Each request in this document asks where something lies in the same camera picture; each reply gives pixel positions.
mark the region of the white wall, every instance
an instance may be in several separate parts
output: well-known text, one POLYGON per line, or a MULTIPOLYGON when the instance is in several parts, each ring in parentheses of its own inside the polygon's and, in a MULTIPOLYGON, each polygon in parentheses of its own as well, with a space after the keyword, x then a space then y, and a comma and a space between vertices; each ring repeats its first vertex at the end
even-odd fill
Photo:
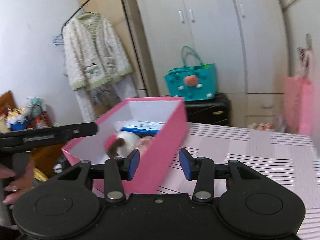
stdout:
POLYGON ((61 124, 83 122, 51 40, 77 8, 78 0, 0 0, 0 94, 11 90, 18 106, 43 98, 61 124))
MULTIPOLYGON (((290 0, 280 0, 286 7, 290 0)), ((316 87, 315 94, 315 122, 313 142, 320 152, 320 0, 297 0, 284 10, 286 22, 291 73, 297 61, 297 48, 305 47, 305 35, 312 36, 313 52, 316 64, 313 71, 312 81, 316 87)))

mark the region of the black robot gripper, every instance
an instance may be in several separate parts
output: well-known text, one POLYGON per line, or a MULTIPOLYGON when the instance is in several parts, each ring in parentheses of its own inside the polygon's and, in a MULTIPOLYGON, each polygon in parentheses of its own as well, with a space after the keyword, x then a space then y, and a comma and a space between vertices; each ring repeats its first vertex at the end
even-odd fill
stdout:
POLYGON ((192 199, 186 193, 126 198, 121 180, 133 179, 139 159, 135 149, 105 164, 82 161, 24 194, 13 209, 20 240, 299 239, 302 200, 245 164, 215 164, 182 148, 184 175, 197 180, 192 199), (104 198, 92 193, 93 179, 104 179, 104 198), (217 198, 215 179, 227 184, 217 198))

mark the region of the blue and white package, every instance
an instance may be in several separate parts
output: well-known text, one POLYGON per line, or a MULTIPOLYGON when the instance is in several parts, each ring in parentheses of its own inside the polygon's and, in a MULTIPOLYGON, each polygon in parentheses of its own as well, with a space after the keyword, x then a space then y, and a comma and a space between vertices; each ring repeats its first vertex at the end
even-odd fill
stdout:
POLYGON ((121 131, 155 135, 163 126, 162 122, 128 121, 121 128, 121 131))

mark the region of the black suitcase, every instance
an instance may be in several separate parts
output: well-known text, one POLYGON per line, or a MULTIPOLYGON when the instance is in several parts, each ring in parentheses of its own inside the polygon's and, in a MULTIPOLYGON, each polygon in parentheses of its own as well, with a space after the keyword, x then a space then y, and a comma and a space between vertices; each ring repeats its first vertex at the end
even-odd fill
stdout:
POLYGON ((230 125, 230 101, 223 93, 213 99, 186 101, 188 122, 230 125))

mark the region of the fuzzy cardigan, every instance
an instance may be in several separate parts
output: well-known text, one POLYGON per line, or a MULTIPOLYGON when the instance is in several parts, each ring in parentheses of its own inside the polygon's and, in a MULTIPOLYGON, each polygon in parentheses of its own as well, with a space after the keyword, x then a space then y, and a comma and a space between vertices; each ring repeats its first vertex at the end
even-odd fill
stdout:
POLYGON ((71 88, 95 89, 132 72, 121 42, 110 22, 100 14, 85 13, 63 30, 66 70, 71 88))

